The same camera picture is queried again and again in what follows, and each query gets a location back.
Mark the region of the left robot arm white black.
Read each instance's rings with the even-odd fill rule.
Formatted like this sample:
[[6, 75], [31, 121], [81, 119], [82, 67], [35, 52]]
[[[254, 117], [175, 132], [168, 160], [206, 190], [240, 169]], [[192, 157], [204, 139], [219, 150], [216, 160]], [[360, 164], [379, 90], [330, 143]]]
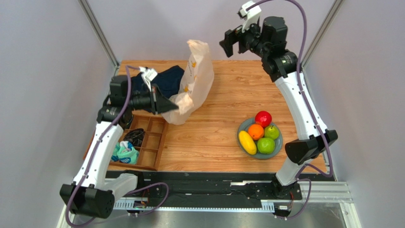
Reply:
[[96, 130], [83, 165], [71, 184], [63, 184], [60, 196], [66, 204], [65, 218], [70, 214], [85, 215], [93, 219], [110, 216], [115, 202], [123, 196], [138, 192], [143, 182], [141, 172], [125, 172], [106, 183], [105, 177], [113, 150], [124, 128], [130, 122], [133, 110], [149, 109], [154, 114], [178, 109], [164, 97], [157, 85], [147, 92], [134, 92], [131, 78], [121, 75], [110, 82], [110, 95], [106, 97], [97, 116]]

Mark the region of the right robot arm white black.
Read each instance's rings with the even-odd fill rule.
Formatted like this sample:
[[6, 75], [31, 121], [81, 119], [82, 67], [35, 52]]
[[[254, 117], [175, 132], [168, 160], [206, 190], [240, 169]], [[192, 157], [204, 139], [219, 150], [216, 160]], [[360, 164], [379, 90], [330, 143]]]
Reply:
[[330, 154], [330, 146], [338, 139], [321, 120], [301, 75], [300, 60], [287, 50], [288, 27], [282, 17], [266, 17], [250, 25], [240, 25], [224, 33], [219, 42], [228, 57], [233, 55], [233, 45], [239, 53], [250, 51], [261, 58], [264, 71], [280, 90], [293, 117], [298, 138], [285, 144], [287, 158], [270, 184], [276, 198], [287, 196], [297, 184], [298, 176], [311, 166], [311, 161], [321, 153]]

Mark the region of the green fake apple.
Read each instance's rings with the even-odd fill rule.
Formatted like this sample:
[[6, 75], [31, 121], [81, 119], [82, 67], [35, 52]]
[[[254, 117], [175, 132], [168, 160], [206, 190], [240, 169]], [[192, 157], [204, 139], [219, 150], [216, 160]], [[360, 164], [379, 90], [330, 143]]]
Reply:
[[270, 138], [260, 138], [257, 141], [258, 151], [262, 154], [271, 154], [275, 150], [275, 141]]

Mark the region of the orange fake fruit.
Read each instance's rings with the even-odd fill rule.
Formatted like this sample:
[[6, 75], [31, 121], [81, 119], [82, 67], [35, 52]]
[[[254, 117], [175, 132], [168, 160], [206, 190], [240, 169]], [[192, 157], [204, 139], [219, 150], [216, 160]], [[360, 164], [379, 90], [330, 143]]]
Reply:
[[259, 140], [260, 138], [262, 138], [264, 136], [264, 128], [259, 125], [259, 124], [252, 124], [249, 128], [248, 128], [248, 134], [251, 136], [251, 138], [256, 141]]

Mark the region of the yellow fake lemon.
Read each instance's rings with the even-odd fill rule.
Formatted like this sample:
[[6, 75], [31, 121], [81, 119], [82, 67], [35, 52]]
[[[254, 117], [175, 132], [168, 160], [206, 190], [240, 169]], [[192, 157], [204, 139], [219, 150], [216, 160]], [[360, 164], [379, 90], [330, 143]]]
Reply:
[[250, 155], [257, 153], [257, 146], [252, 137], [246, 131], [238, 133], [238, 140], [244, 151]]

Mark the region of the red fake apple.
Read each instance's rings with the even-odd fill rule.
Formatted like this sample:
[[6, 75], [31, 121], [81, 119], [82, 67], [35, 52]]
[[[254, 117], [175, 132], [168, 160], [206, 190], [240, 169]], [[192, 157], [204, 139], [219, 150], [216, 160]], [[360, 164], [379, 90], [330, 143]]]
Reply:
[[263, 128], [266, 128], [272, 123], [272, 116], [267, 111], [259, 111], [256, 114], [254, 120], [256, 124], [260, 125]]

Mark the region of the green fake pear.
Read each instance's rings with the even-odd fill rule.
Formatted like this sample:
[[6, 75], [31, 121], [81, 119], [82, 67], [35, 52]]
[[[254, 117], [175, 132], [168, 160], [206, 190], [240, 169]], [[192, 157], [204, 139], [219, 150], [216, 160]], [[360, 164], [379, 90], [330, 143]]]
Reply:
[[280, 135], [280, 131], [277, 126], [269, 125], [264, 129], [264, 137], [276, 140]]

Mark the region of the translucent plastic bag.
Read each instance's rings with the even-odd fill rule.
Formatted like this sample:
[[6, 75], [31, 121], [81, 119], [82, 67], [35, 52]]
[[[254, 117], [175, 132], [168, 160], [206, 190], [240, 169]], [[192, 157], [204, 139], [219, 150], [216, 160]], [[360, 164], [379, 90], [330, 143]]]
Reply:
[[162, 114], [162, 117], [174, 125], [182, 125], [193, 112], [205, 102], [214, 81], [214, 70], [208, 43], [200, 40], [188, 40], [191, 51], [187, 67], [180, 81], [178, 94], [169, 98], [178, 106]]

